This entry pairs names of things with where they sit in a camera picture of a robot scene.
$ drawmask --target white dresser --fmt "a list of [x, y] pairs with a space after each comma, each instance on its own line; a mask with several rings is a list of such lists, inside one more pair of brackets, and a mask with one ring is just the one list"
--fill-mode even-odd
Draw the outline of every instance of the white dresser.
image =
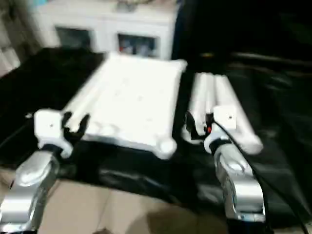
[[31, 10], [43, 47], [85, 47], [170, 59], [177, 6], [155, 0], [133, 12], [115, 0], [53, 0]]

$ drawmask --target black cable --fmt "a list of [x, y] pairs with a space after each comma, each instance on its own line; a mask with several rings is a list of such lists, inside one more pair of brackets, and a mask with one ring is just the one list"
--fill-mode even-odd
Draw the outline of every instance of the black cable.
[[279, 195], [279, 197], [290, 207], [290, 209], [292, 210], [294, 216], [297, 218], [297, 220], [299, 221], [299, 224], [301, 226], [301, 229], [303, 231], [304, 234], [309, 234], [309, 231], [307, 229], [307, 227], [305, 226], [302, 218], [300, 217], [299, 212], [297, 211], [297, 209], [295, 209], [295, 205], [288, 199], [288, 197], [286, 197], [282, 192], [280, 192], [276, 187], [274, 187], [267, 179], [265, 179], [263, 176], [261, 176], [260, 172], [252, 165], [252, 163], [250, 163], [250, 161], [247, 159], [245, 152], [241, 149], [241, 147], [239, 146], [239, 144], [237, 143], [237, 141], [234, 139], [234, 137], [232, 137], [232, 135], [218, 122], [216, 122], [214, 120], [214, 123], [216, 125], [218, 125], [222, 131], [224, 131], [224, 133], [226, 135], [228, 135], [228, 137], [230, 138], [230, 140], [232, 141], [232, 143], [238, 148], [238, 150], [242, 153], [242, 155], [244, 156], [245, 160], [248, 162], [248, 164], [250, 165], [251, 169], [253, 170], [254, 176], [258, 179], [261, 179], [262, 181], [264, 181], [277, 195]]

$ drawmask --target black tablecloth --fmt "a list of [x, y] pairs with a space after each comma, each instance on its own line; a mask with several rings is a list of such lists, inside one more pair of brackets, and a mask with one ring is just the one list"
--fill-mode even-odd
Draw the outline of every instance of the black tablecloth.
[[[102, 60], [103, 55], [82, 50], [43, 49], [0, 79], [2, 166], [15, 169], [36, 149], [31, 114], [40, 108], [61, 110]], [[310, 219], [312, 75], [233, 63], [224, 64], [222, 73], [229, 77], [264, 144], [264, 150], [249, 160], [296, 204], [303, 219]], [[187, 70], [181, 78], [173, 133], [178, 148], [172, 159], [81, 141], [69, 161], [62, 162], [61, 176], [158, 197], [195, 212], [223, 215], [222, 190], [212, 156], [180, 137], [193, 77], [193, 71]], [[296, 223], [288, 205], [267, 186], [263, 189], [273, 226]]]

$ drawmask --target white plastic tray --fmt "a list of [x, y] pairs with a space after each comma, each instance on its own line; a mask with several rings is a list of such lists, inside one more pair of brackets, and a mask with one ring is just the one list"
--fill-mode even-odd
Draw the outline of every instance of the white plastic tray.
[[85, 140], [154, 152], [168, 159], [176, 150], [172, 127], [179, 81], [186, 62], [111, 53], [66, 106], [76, 131], [91, 118]]

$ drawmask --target white cylinder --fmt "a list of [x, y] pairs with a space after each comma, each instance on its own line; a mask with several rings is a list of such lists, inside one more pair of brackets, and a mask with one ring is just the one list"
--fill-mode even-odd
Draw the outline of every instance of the white cylinder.
[[263, 145], [260, 138], [254, 133], [249, 120], [226, 76], [215, 76], [216, 99], [218, 105], [234, 105], [236, 107], [236, 129], [232, 133], [241, 148], [249, 154], [258, 154]]

